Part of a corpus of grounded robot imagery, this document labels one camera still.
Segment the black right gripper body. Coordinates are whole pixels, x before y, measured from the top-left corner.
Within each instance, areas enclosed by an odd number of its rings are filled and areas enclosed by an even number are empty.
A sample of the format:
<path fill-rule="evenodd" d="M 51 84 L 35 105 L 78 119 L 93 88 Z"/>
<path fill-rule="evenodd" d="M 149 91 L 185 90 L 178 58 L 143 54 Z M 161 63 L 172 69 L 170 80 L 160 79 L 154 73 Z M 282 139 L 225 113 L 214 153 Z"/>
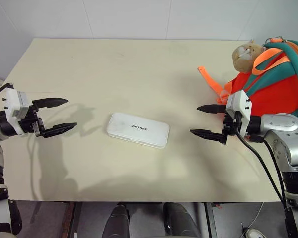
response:
<path fill-rule="evenodd" d="M 236 132 L 241 128 L 241 113 L 235 112 L 231 117 L 228 112 L 224 115 L 221 144 L 226 144 L 228 136 L 236 135 Z"/>

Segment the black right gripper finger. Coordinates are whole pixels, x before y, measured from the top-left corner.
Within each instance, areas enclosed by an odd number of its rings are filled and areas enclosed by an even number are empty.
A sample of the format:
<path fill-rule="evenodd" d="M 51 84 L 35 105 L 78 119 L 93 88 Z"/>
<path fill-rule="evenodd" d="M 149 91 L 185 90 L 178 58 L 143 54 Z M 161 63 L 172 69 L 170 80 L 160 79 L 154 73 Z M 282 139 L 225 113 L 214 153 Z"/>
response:
<path fill-rule="evenodd" d="M 199 106 L 197 110 L 205 113 L 209 113 L 209 114 L 225 113 L 226 105 L 218 105 L 218 104 L 202 105 L 202 106 Z"/>
<path fill-rule="evenodd" d="M 217 141 L 222 143 L 223 141 L 223 135 L 220 133 L 214 133 L 210 130 L 204 130 L 204 129 L 191 129 L 190 132 L 200 138 L 211 140 L 211 141 Z"/>

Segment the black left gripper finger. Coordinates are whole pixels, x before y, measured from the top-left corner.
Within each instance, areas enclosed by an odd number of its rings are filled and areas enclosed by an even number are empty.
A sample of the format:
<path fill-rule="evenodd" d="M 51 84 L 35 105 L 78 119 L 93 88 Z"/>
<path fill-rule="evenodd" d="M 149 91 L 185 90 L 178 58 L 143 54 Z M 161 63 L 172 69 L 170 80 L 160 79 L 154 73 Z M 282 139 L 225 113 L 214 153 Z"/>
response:
<path fill-rule="evenodd" d="M 53 137 L 56 135 L 60 135 L 60 134 L 63 134 L 65 132 L 73 129 L 76 125 L 77 125 L 76 122 L 58 124 L 58 125 L 53 126 L 50 129 L 44 129 L 42 132 L 42 136 L 44 138 L 49 138 L 49 137 Z"/>
<path fill-rule="evenodd" d="M 38 100 L 33 100 L 32 105 L 39 109 L 39 108 L 53 108 L 53 107 L 58 107 L 62 104 L 67 103 L 68 100 L 63 99 L 63 98 L 45 98 L 45 99 L 38 99 Z"/>

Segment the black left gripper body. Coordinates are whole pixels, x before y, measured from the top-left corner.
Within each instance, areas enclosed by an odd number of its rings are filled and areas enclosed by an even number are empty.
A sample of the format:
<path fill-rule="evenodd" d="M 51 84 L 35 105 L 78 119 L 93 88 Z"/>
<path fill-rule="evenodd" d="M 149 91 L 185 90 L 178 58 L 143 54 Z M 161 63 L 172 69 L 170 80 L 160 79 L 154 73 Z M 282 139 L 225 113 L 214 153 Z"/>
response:
<path fill-rule="evenodd" d="M 37 137 L 45 137 L 44 124 L 42 119 L 38 117 L 38 112 L 39 109 L 36 106 L 31 105 L 25 118 L 19 121 L 19 125 L 24 133 L 33 133 Z"/>

